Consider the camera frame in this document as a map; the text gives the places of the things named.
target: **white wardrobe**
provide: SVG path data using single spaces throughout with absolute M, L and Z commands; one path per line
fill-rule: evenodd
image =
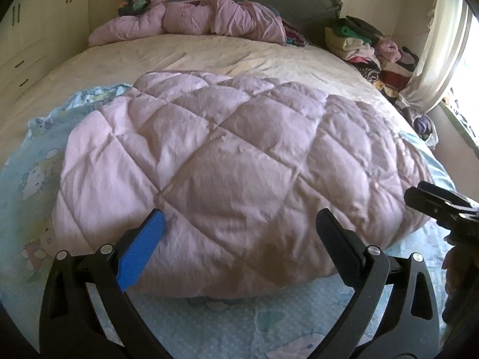
M 87 48 L 88 0 L 15 0 L 0 22 L 1 109 Z

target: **metal screw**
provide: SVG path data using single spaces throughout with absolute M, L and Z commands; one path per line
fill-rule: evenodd
M 369 246 L 367 248 L 367 251 L 371 254 L 371 255 L 375 255 L 375 256 L 378 256 L 381 254 L 381 250 L 376 247 L 376 246 Z
M 424 258 L 422 257 L 421 254 L 415 252 L 413 254 L 413 259 L 416 261 L 416 262 L 422 262 L 424 260 Z
M 58 260 L 63 260 L 63 259 L 66 258 L 67 255 L 68 255 L 68 253 L 65 250 L 58 251 L 57 252 L 57 259 Z
M 110 252 L 113 251 L 113 246 L 111 244 L 104 244 L 103 246 L 101 246 L 100 248 L 100 252 L 103 254 L 103 255 L 108 255 Z

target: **pink blanket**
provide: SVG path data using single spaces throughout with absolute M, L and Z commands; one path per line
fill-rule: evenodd
M 142 16 L 123 16 L 97 28 L 89 46 L 147 38 L 164 33 L 223 35 L 286 44 L 281 17 L 258 3 L 232 0 L 200 0 L 199 4 L 164 2 Z
M 276 79 L 151 72 L 71 133 L 53 220 L 77 255 L 159 208 L 167 230 L 137 289 L 248 297 L 334 272 L 322 208 L 382 249 L 420 228 L 403 193 L 421 180 L 421 154 L 371 105 Z

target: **window sill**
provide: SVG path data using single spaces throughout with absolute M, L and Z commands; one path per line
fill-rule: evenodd
M 475 140 L 474 136 L 467 130 L 467 128 L 461 123 L 459 118 L 457 118 L 456 114 L 452 111 L 450 107 L 448 107 L 443 101 L 440 103 L 441 108 L 443 109 L 444 113 L 446 114 L 449 121 L 452 123 L 454 128 L 457 132 L 461 135 L 462 139 L 466 142 L 466 144 L 474 150 L 476 157 L 479 159 L 479 145 L 478 142 Z

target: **light blue bedsheet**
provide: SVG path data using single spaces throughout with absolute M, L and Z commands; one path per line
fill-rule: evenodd
M 0 300 L 36 348 L 43 290 L 56 250 L 50 216 L 68 135 L 87 114 L 128 88 L 77 92 L 48 117 L 31 120 L 25 141 L 0 173 Z M 425 143 L 409 133 L 403 138 L 421 150 L 436 184 L 454 189 Z M 440 310 L 446 300 L 441 270 L 449 249 L 442 240 L 446 234 L 430 221 L 387 251 L 405 257 L 415 251 L 424 255 Z M 107 336 L 117 341 L 94 287 L 90 293 Z M 175 358 L 301 359 L 327 334 L 352 294 L 336 275 L 255 299 L 165 299 L 133 292 L 130 298 Z M 387 295 L 383 294 L 363 341 L 374 335 Z

